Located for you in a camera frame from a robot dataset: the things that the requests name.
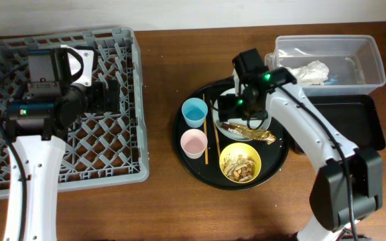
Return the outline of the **grey round plate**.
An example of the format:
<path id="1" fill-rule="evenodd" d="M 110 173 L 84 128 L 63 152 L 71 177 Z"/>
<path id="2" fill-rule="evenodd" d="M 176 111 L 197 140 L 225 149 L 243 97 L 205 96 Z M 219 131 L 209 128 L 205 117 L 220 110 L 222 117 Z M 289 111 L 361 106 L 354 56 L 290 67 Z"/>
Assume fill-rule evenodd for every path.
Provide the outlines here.
<path id="1" fill-rule="evenodd" d="M 229 88 L 225 91 L 223 91 L 218 97 L 225 96 L 227 94 L 235 94 L 235 88 Z M 213 102 L 213 107 L 218 108 L 218 101 L 215 100 Z M 246 142 L 246 141 L 252 141 L 252 139 L 249 139 L 239 133 L 239 131 L 235 130 L 236 127 L 244 127 L 247 129 L 247 121 L 242 120 L 241 118 L 231 118 L 228 121 L 223 122 L 219 119 L 219 115 L 217 110 L 212 110 L 212 117 L 214 124 L 216 125 L 217 129 L 226 137 L 234 140 L 234 141 L 240 141 L 240 142 Z M 251 119 L 249 124 L 251 128 L 257 128 L 259 124 L 261 123 L 261 119 Z M 265 121 L 260 125 L 260 128 L 258 130 L 266 131 L 271 124 L 271 116 L 268 114 Z"/>

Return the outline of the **brown Nescafe sachet wrapper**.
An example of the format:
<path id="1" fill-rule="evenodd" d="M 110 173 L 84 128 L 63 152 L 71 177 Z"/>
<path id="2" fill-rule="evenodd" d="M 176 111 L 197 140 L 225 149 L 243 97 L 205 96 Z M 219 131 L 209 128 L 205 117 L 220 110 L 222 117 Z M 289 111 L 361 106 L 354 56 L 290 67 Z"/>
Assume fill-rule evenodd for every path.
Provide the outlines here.
<path id="1" fill-rule="evenodd" d="M 251 139 L 254 141 L 265 141 L 268 145 L 276 141 L 276 137 L 270 132 L 262 129 L 250 129 L 244 125 L 232 124 L 232 123 L 223 123 L 221 127 L 238 136 L 242 136 L 246 139 Z"/>

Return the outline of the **wooden chopstick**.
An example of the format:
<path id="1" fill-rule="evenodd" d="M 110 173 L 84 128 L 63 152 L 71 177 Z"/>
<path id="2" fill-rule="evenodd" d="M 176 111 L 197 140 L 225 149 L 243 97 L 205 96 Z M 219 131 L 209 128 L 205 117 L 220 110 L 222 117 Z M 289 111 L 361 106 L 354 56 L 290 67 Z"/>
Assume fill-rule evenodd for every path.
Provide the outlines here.
<path id="1" fill-rule="evenodd" d="M 218 158 L 220 158 L 221 150 L 220 150 L 220 141 L 219 141 L 219 136 L 218 136 L 218 128 L 217 128 L 217 125 L 215 123 L 214 114 L 213 114 L 214 113 L 214 111 L 213 111 L 214 105 L 213 105 L 213 102 L 211 99 L 209 100 L 209 102 L 210 102 L 210 108 L 211 108 L 211 117 L 212 117 L 213 129 L 214 129 L 216 148 L 217 148 Z"/>
<path id="2" fill-rule="evenodd" d="M 206 98 L 205 94 L 202 94 L 202 100 L 205 103 L 206 111 L 204 115 L 204 123 L 203 123 L 203 128 L 204 128 L 204 134 L 206 137 L 206 144 L 205 144 L 205 150 L 204 150 L 204 158 L 205 158 L 205 165 L 208 165 L 208 135 L 207 135 L 207 114 L 208 114 L 208 105 L 206 103 Z"/>

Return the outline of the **light blue plastic cup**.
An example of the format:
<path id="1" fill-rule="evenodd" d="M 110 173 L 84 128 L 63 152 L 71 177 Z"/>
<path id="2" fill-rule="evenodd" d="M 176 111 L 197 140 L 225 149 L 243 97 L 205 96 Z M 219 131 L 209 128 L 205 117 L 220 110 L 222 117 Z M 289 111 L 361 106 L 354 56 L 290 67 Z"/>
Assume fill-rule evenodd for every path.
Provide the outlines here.
<path id="1" fill-rule="evenodd" d="M 202 99 L 189 98 L 182 105 L 182 116 L 191 128 L 201 127 L 207 114 L 208 107 Z"/>

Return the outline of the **yellow plastic bowl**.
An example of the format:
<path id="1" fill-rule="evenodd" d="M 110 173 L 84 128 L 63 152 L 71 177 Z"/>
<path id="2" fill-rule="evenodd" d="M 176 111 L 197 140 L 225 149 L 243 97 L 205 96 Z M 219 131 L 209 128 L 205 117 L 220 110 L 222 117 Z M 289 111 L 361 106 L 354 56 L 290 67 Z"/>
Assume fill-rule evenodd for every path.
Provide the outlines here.
<path id="1" fill-rule="evenodd" d="M 220 153 L 219 166 L 229 181 L 246 184 L 258 177 L 262 164 L 260 155 L 252 146 L 233 143 Z"/>

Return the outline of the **nut shells and rice waste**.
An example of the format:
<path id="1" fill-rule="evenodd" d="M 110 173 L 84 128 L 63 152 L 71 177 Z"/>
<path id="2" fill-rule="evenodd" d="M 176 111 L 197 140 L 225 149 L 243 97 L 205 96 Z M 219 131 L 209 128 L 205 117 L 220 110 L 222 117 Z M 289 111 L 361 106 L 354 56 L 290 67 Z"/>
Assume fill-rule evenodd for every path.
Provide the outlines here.
<path id="1" fill-rule="evenodd" d="M 251 181 L 255 172 L 254 160 L 246 155 L 227 155 L 221 164 L 223 174 L 231 181 L 246 183 Z"/>

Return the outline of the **pink plastic cup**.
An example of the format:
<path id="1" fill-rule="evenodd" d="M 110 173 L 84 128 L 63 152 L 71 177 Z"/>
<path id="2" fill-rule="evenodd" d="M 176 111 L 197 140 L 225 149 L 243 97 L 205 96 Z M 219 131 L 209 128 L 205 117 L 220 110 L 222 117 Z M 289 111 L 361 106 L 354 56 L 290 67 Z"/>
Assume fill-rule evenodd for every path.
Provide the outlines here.
<path id="1" fill-rule="evenodd" d="M 208 139 L 205 133 L 199 129 L 189 129 L 180 139 L 183 152 L 191 159 L 198 159 L 207 148 Z"/>

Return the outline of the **white tissue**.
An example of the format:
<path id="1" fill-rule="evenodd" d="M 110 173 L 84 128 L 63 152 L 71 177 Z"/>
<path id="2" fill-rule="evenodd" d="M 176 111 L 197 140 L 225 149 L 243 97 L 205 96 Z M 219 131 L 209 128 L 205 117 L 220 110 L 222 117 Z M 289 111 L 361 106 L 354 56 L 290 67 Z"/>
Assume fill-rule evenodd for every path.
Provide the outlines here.
<path id="1" fill-rule="evenodd" d="M 324 85 L 328 80 L 329 68 L 326 64 L 316 60 L 299 68 L 286 67 L 301 86 Z"/>

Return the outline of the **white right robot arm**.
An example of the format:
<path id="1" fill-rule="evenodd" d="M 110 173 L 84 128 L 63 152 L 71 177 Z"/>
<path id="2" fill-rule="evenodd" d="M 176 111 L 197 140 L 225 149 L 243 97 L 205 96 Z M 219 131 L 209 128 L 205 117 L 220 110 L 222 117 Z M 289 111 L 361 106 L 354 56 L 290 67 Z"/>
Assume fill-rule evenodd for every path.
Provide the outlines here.
<path id="1" fill-rule="evenodd" d="M 316 172 L 309 197 L 313 215 L 296 240 L 360 240 L 357 223 L 383 205 L 383 161 L 336 130 L 286 68 L 233 70 L 237 106 L 254 104 L 298 143 Z"/>

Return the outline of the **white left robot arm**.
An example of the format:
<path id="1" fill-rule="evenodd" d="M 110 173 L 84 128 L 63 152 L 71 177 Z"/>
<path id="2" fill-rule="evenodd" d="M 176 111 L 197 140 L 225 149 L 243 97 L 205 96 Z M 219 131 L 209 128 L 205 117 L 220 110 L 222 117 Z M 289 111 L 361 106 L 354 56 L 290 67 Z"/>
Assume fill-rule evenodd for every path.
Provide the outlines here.
<path id="1" fill-rule="evenodd" d="M 56 240 L 58 175 L 70 126 L 85 113 L 116 112 L 120 84 L 72 84 L 54 98 L 16 100 L 7 110 L 9 204 L 4 240 Z"/>

